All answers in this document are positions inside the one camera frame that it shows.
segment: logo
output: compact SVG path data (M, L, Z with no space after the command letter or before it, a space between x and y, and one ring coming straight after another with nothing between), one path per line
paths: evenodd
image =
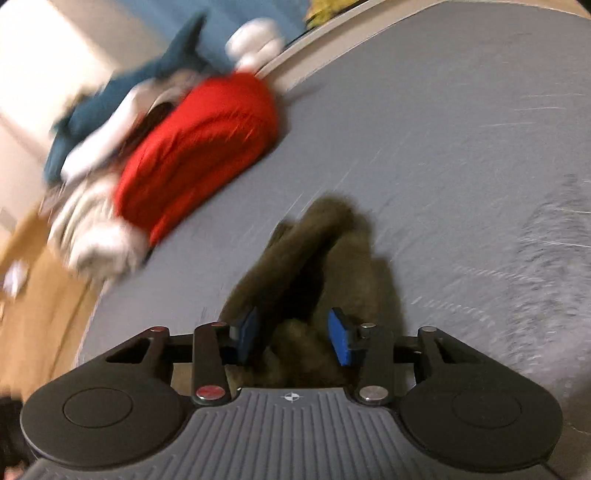
M298 395L295 392L289 392L287 395L283 395L282 398L284 398L287 401L290 401L290 402L293 403L293 402L298 401L299 399L301 399L302 396Z

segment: round black disc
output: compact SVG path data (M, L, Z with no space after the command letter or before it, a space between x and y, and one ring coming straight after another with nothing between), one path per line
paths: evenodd
M500 366L445 365L401 400L400 415L430 455L482 472L546 459L562 427L550 393Z
M35 392L21 417L29 444L42 457L85 469L158 450L178 432L183 409L169 385L134 367L80 368Z

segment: gray surface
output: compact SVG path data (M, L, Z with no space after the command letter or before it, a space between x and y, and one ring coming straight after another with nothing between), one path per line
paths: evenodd
M589 26L533 7L441 4L323 68L287 96L278 148L104 299L83 358L153 324L187 333L215 320L274 225L336 189L374 219L407 331L436 325L548 387L572 440L557 464L582 468Z
M342 389L245 391L198 410L167 448L112 472L37 462L23 480L553 480L546 468L467 473L419 452L384 408L352 403Z

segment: wall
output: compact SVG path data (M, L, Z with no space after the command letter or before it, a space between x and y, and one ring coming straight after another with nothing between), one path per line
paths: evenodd
M163 50L111 0L8 0L0 8L0 223L40 200L51 126L64 105ZM0 226L0 242L6 234Z
M43 194L41 160L0 121L0 245Z

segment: gray bed sheet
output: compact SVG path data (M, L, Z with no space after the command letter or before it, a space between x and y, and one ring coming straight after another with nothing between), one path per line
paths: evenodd
M374 222L404 329L436 325L549 388L553 463L591 478L590 27L446 3L321 69L286 95L277 149L102 300L81 360L216 320L275 224L336 191Z

